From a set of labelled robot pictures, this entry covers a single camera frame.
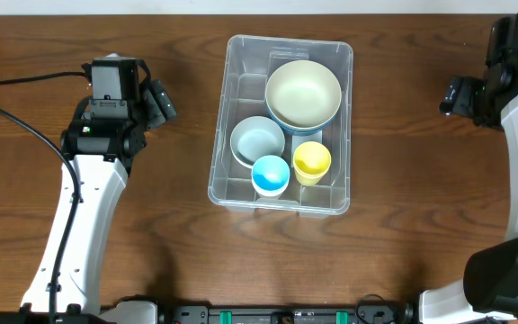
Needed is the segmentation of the light blue cup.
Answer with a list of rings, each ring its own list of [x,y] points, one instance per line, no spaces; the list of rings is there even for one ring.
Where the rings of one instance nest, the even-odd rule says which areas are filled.
[[[281,157],[269,155],[257,159],[251,169],[255,187],[266,191],[284,190],[290,181],[290,167]]]

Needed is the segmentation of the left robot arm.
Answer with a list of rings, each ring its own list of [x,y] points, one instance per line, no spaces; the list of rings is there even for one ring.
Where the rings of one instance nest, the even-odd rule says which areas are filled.
[[[110,55],[83,66],[93,93],[62,132],[62,189],[37,274],[0,323],[162,323],[164,308],[133,296],[104,310],[100,282],[107,238],[146,133],[176,117],[160,81],[138,58]]]

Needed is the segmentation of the yellow cup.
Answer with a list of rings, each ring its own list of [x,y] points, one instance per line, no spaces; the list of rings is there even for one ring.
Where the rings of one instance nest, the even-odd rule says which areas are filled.
[[[307,141],[296,147],[293,153],[293,166],[308,176],[324,175],[331,166],[332,157],[322,143]]]
[[[296,179],[298,180],[298,182],[301,185],[304,185],[304,186],[316,185],[318,182],[321,181],[321,179],[323,178],[323,176],[325,174],[326,173],[323,172],[323,173],[319,173],[316,175],[311,175],[311,174],[308,174],[308,173],[305,173],[305,172],[299,170],[298,168],[295,168]]]

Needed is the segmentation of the dark blue bowl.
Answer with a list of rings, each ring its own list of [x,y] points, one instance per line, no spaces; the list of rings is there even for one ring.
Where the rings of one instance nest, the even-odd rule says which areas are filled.
[[[283,121],[278,119],[271,110],[269,110],[268,113],[269,113],[269,117],[272,118],[284,131],[290,133],[291,135],[297,135],[297,136],[307,136],[307,135],[315,134],[318,131],[322,131],[327,126],[330,126],[335,119],[335,117],[333,117],[329,121],[327,121],[327,122],[323,123],[322,125],[319,125],[315,128],[300,129],[300,128],[292,127],[292,126],[284,123]]]

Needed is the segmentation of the white bowl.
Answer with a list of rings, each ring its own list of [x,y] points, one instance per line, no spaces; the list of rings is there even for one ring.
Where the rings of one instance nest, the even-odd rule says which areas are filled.
[[[239,165],[243,167],[246,167],[248,169],[251,169],[253,167],[254,161],[240,155],[239,153],[233,153],[233,158]]]

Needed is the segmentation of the cream cup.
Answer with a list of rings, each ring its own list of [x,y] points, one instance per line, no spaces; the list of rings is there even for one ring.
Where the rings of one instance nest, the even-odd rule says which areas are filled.
[[[265,198],[265,199],[279,199],[281,197],[282,193],[279,193],[276,195],[259,193],[258,195],[260,198]]]

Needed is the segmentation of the beige bowl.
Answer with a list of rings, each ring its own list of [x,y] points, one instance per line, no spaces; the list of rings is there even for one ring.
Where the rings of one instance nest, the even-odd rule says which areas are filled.
[[[265,88],[268,111],[300,129],[315,128],[335,117],[342,89],[335,74],[311,60],[294,60],[278,67]]]

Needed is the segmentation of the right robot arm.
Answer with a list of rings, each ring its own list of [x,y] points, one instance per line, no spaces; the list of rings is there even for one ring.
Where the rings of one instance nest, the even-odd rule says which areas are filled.
[[[418,323],[502,323],[518,320],[518,14],[492,26],[483,77],[456,76],[439,110],[505,134],[510,212],[504,242],[473,254],[462,279],[422,292]]]

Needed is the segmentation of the grey bowl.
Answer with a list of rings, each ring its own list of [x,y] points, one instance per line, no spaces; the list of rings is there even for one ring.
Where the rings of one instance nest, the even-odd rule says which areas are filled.
[[[254,162],[263,156],[281,156],[284,148],[285,136],[281,127],[267,117],[248,117],[231,132],[232,155],[239,153]]]

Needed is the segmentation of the clear plastic storage container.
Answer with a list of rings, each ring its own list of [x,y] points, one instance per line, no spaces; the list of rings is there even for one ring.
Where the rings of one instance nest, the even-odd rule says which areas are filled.
[[[293,60],[311,60],[329,68],[342,89],[335,119],[324,128],[322,144],[331,153],[329,171],[313,186],[290,180],[279,199],[260,198],[252,186],[251,170],[239,165],[230,149],[235,126],[252,116],[268,116],[265,88],[280,66]],[[350,206],[353,49],[341,41],[300,40],[235,35],[228,41],[224,77],[210,165],[210,200],[238,212],[271,209],[301,216],[340,215]],[[291,134],[285,135],[282,156],[292,161]]]

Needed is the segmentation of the pink cup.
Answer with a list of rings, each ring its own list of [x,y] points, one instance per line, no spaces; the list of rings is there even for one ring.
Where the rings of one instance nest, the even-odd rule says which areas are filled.
[[[258,184],[253,183],[253,187],[258,194],[276,195],[276,194],[283,194],[283,192],[287,189],[288,186],[285,184],[275,190],[266,190],[266,189],[263,189],[262,187],[260,187]]]

